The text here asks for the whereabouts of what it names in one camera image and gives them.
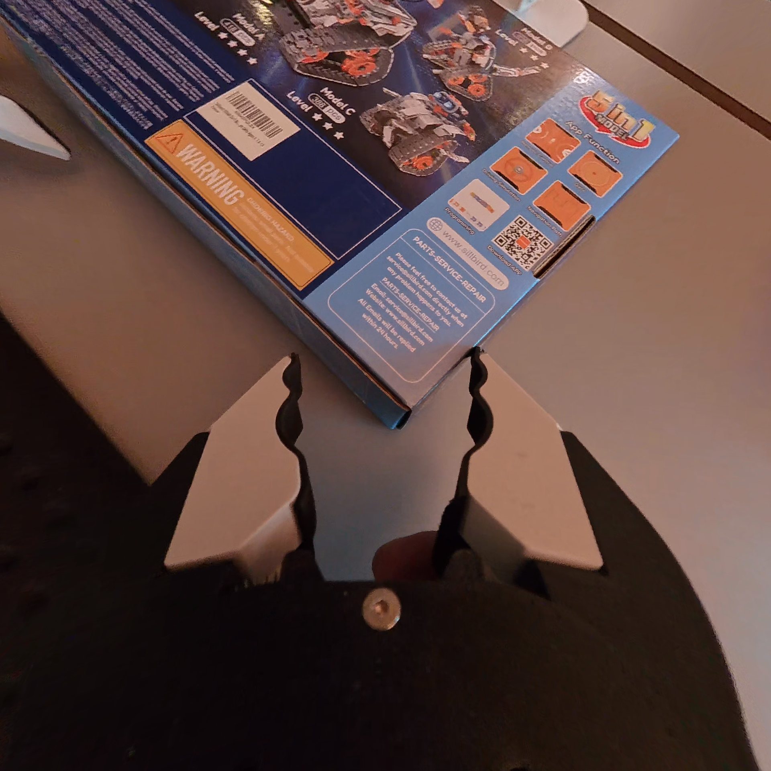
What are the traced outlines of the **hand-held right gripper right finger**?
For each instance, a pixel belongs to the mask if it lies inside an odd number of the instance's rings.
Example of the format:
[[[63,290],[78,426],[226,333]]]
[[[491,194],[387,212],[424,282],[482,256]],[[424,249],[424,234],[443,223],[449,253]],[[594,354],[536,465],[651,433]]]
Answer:
[[[535,561],[597,571],[603,558],[554,419],[495,361],[470,356],[473,446],[432,554],[443,575],[471,550],[500,581],[540,581]]]

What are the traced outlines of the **grey desk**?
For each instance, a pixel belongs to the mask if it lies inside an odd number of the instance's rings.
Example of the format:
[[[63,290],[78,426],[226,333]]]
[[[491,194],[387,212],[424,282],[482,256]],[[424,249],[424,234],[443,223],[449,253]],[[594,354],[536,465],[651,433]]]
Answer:
[[[680,139],[486,349],[674,551],[769,769],[769,139],[600,22],[569,50]],[[72,152],[2,143],[2,310],[145,480],[294,351],[324,574],[371,577],[380,544],[438,524],[467,365],[387,429],[5,35],[2,94]]]

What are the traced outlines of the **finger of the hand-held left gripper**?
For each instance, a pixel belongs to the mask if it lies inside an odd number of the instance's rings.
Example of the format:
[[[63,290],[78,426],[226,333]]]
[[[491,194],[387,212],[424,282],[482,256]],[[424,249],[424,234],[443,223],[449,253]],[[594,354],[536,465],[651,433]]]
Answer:
[[[17,102],[1,95],[1,139],[18,147],[62,160],[71,155]]]

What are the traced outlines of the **blue robot kit box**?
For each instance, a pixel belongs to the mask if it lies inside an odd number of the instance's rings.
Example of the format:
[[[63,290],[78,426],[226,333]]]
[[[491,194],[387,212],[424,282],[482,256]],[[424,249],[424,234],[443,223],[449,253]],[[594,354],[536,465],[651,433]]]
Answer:
[[[390,428],[679,139],[496,2],[10,1],[2,23]]]

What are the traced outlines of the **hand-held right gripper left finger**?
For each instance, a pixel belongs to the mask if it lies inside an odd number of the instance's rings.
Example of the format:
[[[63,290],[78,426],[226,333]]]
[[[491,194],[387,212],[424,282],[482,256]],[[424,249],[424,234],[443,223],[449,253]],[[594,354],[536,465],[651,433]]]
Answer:
[[[231,561],[252,583],[314,551],[316,513],[302,432],[301,362],[280,360],[211,426],[164,565]]]

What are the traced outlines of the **white stand base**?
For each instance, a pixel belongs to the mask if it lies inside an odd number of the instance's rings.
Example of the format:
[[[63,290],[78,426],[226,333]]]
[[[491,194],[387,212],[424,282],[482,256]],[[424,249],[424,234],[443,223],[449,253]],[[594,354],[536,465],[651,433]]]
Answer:
[[[540,37],[560,48],[575,39],[589,21],[582,1],[522,1],[514,13]]]

